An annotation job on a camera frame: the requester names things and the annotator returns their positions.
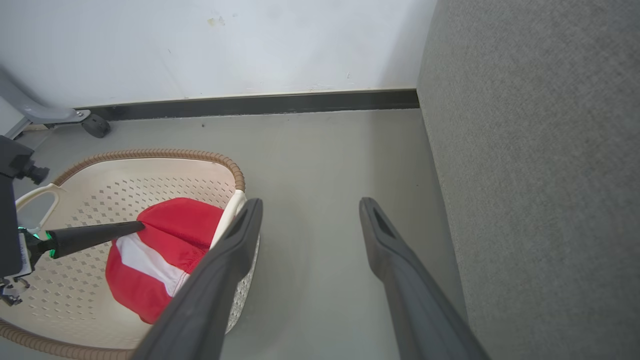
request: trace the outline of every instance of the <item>red cloth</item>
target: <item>red cloth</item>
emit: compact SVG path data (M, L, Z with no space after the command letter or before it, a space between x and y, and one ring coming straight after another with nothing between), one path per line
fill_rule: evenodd
M105 273L113 298L154 323L209 250L222 213L186 198L140 213L145 229L111 244Z

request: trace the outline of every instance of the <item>gray fabric panel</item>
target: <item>gray fabric panel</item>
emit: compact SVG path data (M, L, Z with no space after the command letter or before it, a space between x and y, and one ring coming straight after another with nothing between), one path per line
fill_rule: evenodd
M640 2L441 0L418 93L494 359L640 354Z

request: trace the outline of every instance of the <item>basket rim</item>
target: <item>basket rim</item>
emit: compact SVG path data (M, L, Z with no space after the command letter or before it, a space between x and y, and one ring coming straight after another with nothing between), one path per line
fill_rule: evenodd
M65 181L69 180L73 175L80 172L82 169L91 165L102 163L111 160L127 160L127 159L186 159L186 160L202 160L210 161L223 165L231 174L233 174L236 180L236 190L244 191L244 175L238 165L229 157L215 152L207 151L195 151L195 150L183 150L183 149L135 149L135 150L123 150L103 152L102 154L96 154L89 158L74 164L60 176L58 176L51 183L56 186L61 186Z
M236 180L236 190L244 191L245 189L244 175L237 164L230 158L215 152L184 149L133 149L103 152L101 154L90 156L89 158L74 164L51 183L56 186L61 186L65 181L69 180L82 169L105 161L154 158L202 160L223 165L233 174L234 179ZM0 336L17 343L18 345L22 345L33 350L77 360L126 360L130 358L134 352L134 350L129 349L87 347L84 345L76 345L50 339L45 336L25 331L24 329L8 323L1 318Z

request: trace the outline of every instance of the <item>caster wheel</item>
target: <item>caster wheel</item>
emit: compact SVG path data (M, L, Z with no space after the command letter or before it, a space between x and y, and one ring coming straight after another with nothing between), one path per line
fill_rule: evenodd
M83 129L91 134L91 136L95 136L96 138L104 138L111 131L111 126L96 114L91 114L86 119L80 121Z

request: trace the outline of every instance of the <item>laundry basket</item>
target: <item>laundry basket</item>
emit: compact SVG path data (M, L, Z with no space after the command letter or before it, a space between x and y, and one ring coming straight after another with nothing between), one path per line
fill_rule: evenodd
M240 211L244 176L229 158L203 151L147 149L88 158L51 184L16 201L19 210L44 193L54 202L40 222L44 230L126 222L158 202L189 197L223 208L212 241ZM72 359L125 359L150 325L117 303L104 277L110 243L64 258L40 258L26 276L23 303L0 304L0 335L20 345ZM255 261L238 284L227 331L236 324L251 285Z

